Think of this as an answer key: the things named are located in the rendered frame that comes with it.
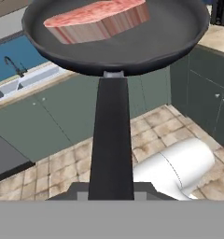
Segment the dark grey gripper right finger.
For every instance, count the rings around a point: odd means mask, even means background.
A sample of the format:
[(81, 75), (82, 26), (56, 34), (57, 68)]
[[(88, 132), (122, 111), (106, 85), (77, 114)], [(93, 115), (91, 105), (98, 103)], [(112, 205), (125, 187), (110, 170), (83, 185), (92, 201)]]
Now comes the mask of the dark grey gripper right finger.
[(167, 189), (156, 189), (150, 182), (134, 182), (134, 199), (136, 201), (176, 200), (176, 192)]

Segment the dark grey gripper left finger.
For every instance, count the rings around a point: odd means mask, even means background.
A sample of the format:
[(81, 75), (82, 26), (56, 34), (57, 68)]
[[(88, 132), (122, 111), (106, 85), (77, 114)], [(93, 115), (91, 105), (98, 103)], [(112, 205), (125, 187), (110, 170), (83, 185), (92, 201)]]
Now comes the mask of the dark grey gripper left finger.
[(88, 182), (74, 182), (67, 191), (50, 197), (52, 201), (87, 201), (89, 196)]

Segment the black frying pan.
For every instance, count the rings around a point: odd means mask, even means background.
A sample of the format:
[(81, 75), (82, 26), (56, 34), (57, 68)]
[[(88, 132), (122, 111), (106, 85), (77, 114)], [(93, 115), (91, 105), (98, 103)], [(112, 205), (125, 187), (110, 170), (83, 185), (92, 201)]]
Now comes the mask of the black frying pan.
[(188, 55), (209, 25), (203, 0), (148, 0), (150, 20), (98, 42), (64, 45), (49, 33), (46, 18), (88, 0), (34, 0), (22, 29), (38, 53), (63, 69), (99, 78), (89, 199), (134, 197), (128, 78), (168, 66)]

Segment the raw red steak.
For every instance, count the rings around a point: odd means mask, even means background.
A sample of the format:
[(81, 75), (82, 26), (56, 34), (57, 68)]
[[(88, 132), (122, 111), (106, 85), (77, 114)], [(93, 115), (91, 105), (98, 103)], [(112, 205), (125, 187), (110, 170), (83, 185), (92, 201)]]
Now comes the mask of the raw red steak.
[(63, 44), (111, 38), (149, 20), (146, 0), (103, 0), (53, 16), (44, 26)]

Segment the white rounded cylinder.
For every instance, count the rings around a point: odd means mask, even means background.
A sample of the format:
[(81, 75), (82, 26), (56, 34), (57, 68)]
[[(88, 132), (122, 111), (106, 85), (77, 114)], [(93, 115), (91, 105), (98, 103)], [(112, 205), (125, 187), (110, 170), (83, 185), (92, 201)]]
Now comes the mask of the white rounded cylinder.
[(149, 182), (157, 192), (178, 201), (190, 201), (202, 177), (214, 166), (212, 150), (198, 138), (188, 138), (139, 162), (134, 182)]

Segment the long green cupboard run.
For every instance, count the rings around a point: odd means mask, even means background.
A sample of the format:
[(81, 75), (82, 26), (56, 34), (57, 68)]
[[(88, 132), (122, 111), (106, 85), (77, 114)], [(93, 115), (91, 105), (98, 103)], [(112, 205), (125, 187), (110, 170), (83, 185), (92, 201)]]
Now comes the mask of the long green cupboard run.
[[(72, 76), (0, 108), (0, 135), (37, 162), (92, 137), (98, 77)], [(130, 117), (170, 101), (170, 69), (129, 77)]]

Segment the dark grey dishwasher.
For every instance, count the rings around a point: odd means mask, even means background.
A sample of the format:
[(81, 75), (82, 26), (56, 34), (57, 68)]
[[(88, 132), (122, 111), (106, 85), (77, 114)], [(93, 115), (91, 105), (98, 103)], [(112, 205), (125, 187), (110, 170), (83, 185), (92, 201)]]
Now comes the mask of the dark grey dishwasher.
[(0, 181), (34, 165), (0, 136)]

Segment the short green cupboard run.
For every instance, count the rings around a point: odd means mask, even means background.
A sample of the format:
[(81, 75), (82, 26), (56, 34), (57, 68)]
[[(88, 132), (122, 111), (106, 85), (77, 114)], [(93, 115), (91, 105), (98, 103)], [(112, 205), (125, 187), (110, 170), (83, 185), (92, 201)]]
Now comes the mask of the short green cupboard run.
[(170, 77), (172, 105), (224, 147), (224, 52), (197, 45)]

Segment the grey steel sink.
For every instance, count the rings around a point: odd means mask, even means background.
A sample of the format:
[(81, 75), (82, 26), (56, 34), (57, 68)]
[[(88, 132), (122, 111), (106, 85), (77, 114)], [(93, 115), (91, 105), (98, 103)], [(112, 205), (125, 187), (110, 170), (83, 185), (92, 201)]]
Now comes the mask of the grey steel sink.
[(19, 77), (6, 84), (0, 85), (0, 101), (21, 89), (28, 89), (36, 85), (38, 82), (51, 80), (55, 77), (61, 76), (66, 72), (65, 69), (52, 63), (43, 68), (35, 70), (24, 77)]

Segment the black sink tap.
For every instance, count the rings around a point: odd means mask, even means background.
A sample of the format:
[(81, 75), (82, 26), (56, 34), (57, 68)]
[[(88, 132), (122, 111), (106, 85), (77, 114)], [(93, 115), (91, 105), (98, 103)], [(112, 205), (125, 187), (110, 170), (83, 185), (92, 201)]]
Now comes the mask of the black sink tap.
[(24, 77), (24, 74), (28, 72), (28, 70), (21, 64), (21, 67), (18, 67), (8, 56), (4, 57), (4, 61), (6, 65), (12, 65), (16, 74), (20, 77)]

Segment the black ribbed appliance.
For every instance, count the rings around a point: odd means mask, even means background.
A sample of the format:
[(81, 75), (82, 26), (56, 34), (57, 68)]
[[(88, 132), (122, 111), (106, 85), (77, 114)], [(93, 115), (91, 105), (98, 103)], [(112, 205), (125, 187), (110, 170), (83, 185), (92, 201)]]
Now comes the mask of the black ribbed appliance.
[(224, 26), (224, 0), (213, 0), (210, 23)]

